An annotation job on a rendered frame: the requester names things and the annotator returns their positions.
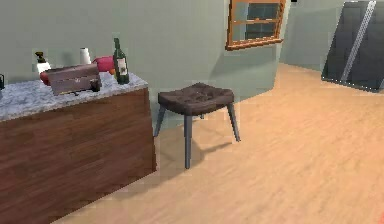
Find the white soap dispenser bottle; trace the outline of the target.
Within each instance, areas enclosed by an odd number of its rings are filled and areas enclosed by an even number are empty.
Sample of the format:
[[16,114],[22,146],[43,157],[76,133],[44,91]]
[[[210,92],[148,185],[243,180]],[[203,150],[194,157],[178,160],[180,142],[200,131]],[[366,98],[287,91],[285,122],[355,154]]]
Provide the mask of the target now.
[[44,58],[43,52],[38,51],[35,53],[35,55],[37,56],[36,67],[37,67],[38,73],[42,73],[42,72],[49,70],[51,68],[50,64]]

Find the white paper roll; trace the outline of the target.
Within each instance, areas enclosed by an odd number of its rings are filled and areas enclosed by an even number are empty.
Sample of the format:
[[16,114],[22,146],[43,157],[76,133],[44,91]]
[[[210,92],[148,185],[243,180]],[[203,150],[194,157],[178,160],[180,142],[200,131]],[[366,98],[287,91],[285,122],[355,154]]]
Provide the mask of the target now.
[[89,49],[88,48],[81,48],[80,49],[80,63],[81,64],[90,64],[91,59],[90,59],[90,54],[89,54]]

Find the green wine bottle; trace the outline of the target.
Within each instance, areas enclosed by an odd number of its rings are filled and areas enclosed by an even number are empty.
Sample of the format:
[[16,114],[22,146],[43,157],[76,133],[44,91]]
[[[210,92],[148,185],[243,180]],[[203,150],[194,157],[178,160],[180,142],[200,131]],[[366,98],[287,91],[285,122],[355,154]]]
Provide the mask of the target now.
[[117,37],[114,38],[115,50],[113,54],[114,67],[116,72],[117,82],[120,85],[130,82],[127,60],[125,53],[121,50],[120,41]]

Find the dark grey fridge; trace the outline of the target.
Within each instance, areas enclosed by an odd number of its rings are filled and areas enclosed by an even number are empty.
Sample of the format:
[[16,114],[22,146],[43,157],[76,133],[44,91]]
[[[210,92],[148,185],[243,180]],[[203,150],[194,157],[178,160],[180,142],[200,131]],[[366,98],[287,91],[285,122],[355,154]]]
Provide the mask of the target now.
[[384,2],[343,3],[321,79],[368,92],[384,90]]

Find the brown toaster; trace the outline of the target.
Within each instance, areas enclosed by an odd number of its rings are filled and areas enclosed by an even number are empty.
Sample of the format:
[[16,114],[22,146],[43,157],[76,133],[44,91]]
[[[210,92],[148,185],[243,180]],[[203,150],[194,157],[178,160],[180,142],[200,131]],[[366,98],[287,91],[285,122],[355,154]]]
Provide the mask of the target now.
[[96,64],[49,69],[46,73],[54,95],[92,90],[101,85]]

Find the wooden counter with marble top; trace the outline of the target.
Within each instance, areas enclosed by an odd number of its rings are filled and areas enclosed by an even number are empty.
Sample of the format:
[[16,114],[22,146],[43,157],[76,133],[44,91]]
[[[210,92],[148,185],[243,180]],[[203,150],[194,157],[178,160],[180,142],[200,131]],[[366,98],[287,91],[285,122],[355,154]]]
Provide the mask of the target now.
[[0,224],[51,224],[155,171],[147,82],[100,78],[78,95],[40,81],[2,91]]

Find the red pink pot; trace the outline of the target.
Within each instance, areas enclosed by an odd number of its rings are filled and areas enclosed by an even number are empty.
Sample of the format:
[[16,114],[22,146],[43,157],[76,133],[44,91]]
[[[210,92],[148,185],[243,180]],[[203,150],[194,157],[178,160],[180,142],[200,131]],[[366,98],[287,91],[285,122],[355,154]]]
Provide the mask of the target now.
[[109,72],[110,69],[115,69],[112,56],[97,57],[93,60],[93,63],[97,65],[100,72]]

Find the brown cushioned stool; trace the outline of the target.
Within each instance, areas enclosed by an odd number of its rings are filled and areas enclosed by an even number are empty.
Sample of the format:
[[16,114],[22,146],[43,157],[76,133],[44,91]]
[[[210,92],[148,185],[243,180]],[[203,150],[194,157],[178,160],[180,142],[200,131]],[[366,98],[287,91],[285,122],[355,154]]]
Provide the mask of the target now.
[[234,93],[231,89],[218,88],[205,83],[195,83],[188,87],[158,93],[159,111],[153,136],[160,133],[166,111],[184,117],[185,168],[191,166],[192,119],[195,116],[204,118],[205,114],[227,108],[234,137],[240,142],[240,134],[234,109]]

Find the wooden framed window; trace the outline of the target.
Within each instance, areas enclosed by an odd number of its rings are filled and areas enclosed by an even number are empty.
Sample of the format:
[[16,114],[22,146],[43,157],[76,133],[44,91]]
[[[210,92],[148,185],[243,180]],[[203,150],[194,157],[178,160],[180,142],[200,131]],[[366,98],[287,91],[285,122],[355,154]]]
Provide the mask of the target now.
[[241,50],[281,43],[286,0],[229,0],[225,49]]

